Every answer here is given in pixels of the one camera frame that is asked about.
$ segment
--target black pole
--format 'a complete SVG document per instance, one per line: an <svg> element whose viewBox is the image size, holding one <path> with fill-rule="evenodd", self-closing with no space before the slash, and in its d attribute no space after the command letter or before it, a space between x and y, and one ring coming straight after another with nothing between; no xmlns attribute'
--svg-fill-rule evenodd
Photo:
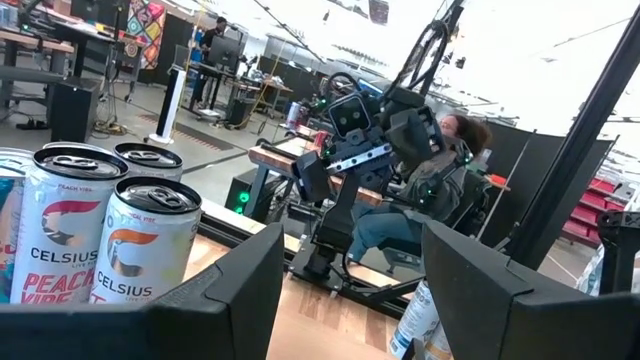
<svg viewBox="0 0 640 360"><path fill-rule="evenodd" d="M556 240L546 225L640 62L640 6L600 74L515 234L511 258L537 270Z"/></svg>

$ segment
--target woman's hair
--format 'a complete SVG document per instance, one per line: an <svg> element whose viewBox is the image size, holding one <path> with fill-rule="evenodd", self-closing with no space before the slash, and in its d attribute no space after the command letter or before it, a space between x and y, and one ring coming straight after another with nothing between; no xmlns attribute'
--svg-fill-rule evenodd
<svg viewBox="0 0 640 360"><path fill-rule="evenodd" d="M452 115L458 122L457 135L471 150L473 155L479 155L480 152L491 143L491 130L476 120L468 119L462 115Z"/></svg>

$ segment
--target blue jeans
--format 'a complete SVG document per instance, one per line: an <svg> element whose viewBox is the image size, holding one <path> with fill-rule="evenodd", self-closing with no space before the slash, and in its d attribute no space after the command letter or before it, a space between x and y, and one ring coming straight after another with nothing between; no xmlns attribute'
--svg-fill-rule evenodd
<svg viewBox="0 0 640 360"><path fill-rule="evenodd" d="M380 245L387 238L419 241L414 237L407 217L403 213L391 212L388 203L376 207L356 204L352 214L356 224L348 252L352 261L360 262L367 250Z"/></svg>

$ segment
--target gray floor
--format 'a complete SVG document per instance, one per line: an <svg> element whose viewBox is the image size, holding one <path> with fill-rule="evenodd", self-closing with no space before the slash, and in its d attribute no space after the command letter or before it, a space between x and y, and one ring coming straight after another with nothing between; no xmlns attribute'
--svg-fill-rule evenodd
<svg viewBox="0 0 640 360"><path fill-rule="evenodd" d="M33 91L41 91L41 86L27 85ZM128 85L116 84L116 97L124 98L128 92ZM220 98L226 102L226 89L220 91ZM157 118L161 109L164 89L157 86L138 85L133 102L126 104L116 101L118 121L126 126L128 134L124 136L94 135L89 143L107 149L113 148L121 142L139 142L155 129L154 117ZM44 107L33 103L22 103L19 111L42 118ZM185 175L183 182L204 198L224 204L231 180L235 175L244 173L255 165L246 156L246 150L253 146L258 139L256 131L263 116L252 117L244 130L226 130L216 128L205 122L196 121L196 116L186 110L179 110L177 114L178 130L174 132L175 142L169 149L178 153L185 161ZM0 120L0 146L19 147L36 150L49 142L49 131L20 131L15 124L25 121L24 115L14 114ZM284 136L282 129L277 128L275 121L269 120L261 137L268 140L281 140ZM593 250L575 244L569 245L558 241L540 268L540 272L573 286L575 280L584 269ZM388 264L382 254L375 250L365 257L365 263L370 267L386 270ZM399 280L414 278L416 273L398 268L394 277Z"/></svg>

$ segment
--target man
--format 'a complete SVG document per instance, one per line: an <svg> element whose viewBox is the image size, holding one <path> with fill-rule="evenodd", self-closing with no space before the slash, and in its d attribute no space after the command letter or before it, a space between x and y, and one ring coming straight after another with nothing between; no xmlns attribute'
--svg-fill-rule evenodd
<svg viewBox="0 0 640 360"><path fill-rule="evenodd" d="M209 51L211 50L211 43L213 42L213 38L216 36L223 37L224 31L227 29L227 19L222 16L219 16L216 20L216 27L213 29L209 29L205 31L204 35L200 38L200 49L202 50L202 63L209 63ZM209 80L204 75L199 75L196 81L196 88L194 89L194 95L197 96L198 107L204 108L206 104L202 101L202 93L204 91L204 87Z"/></svg>

